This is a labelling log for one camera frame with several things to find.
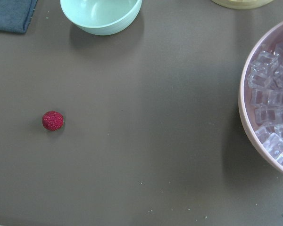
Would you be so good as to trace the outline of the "red strawberry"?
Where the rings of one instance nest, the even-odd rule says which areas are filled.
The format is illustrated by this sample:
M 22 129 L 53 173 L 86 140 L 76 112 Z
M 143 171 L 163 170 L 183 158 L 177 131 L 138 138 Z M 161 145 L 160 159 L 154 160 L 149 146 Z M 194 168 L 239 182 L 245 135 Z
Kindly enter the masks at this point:
M 64 125 L 64 117 L 61 113 L 56 111 L 46 112 L 42 116 L 42 125 L 49 131 L 56 131 Z

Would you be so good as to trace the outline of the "grey folded cloth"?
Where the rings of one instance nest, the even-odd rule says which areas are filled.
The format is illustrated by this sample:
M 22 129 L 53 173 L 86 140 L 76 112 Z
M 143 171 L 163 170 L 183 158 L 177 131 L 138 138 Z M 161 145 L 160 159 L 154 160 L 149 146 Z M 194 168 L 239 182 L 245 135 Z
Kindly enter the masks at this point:
M 0 31 L 24 34 L 37 0 L 0 0 Z

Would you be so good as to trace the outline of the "pink bowl of ice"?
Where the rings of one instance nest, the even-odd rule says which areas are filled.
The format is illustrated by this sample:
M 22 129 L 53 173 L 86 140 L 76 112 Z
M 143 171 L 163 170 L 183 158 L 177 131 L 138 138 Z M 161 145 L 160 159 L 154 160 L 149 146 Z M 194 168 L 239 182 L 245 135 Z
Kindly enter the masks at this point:
M 272 156 L 263 147 L 255 134 L 255 130 L 258 128 L 258 126 L 255 123 L 254 107 L 250 105 L 251 89 L 249 89 L 247 84 L 247 74 L 250 72 L 250 62 L 258 56 L 261 48 L 264 48 L 266 50 L 274 50 L 276 43 L 282 41 L 283 21 L 271 28 L 267 33 L 265 33 L 249 53 L 241 73 L 238 95 L 239 115 L 242 126 L 249 141 L 252 143 L 257 152 L 262 156 L 262 158 L 264 158 L 271 166 L 273 166 L 281 173 L 283 173 L 283 166 L 281 166 L 275 159 L 272 158 Z

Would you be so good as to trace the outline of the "mint green bowl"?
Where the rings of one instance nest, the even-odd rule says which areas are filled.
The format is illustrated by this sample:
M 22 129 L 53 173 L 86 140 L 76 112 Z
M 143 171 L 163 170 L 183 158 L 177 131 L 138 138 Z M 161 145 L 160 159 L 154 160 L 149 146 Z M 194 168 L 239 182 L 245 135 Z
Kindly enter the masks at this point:
M 127 28 L 140 12 L 141 0 L 61 0 L 64 15 L 83 31 L 100 36 Z

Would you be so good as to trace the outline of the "wooden cup tree stand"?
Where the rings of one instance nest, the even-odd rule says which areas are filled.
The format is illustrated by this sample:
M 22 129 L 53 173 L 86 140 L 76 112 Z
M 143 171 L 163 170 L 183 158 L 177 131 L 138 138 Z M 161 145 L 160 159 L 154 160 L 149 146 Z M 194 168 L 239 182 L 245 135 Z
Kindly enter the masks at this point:
M 273 0 L 212 0 L 212 2 L 231 9 L 254 9 L 271 3 Z

